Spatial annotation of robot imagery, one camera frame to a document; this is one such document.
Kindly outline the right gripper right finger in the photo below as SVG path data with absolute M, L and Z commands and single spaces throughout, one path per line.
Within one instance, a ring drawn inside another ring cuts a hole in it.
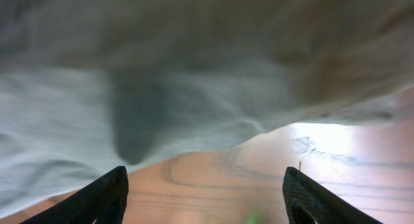
M 290 224 L 381 224 L 294 167 L 283 178 Z

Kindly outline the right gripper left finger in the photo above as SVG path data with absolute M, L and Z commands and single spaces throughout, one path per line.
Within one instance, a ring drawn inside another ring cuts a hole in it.
M 128 193 L 127 170 L 125 166 L 117 166 L 21 224 L 121 224 Z

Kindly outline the khaki green shorts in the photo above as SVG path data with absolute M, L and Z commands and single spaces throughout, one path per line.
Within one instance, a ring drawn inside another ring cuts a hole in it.
M 413 0 L 1 0 L 1 216 L 412 85 Z

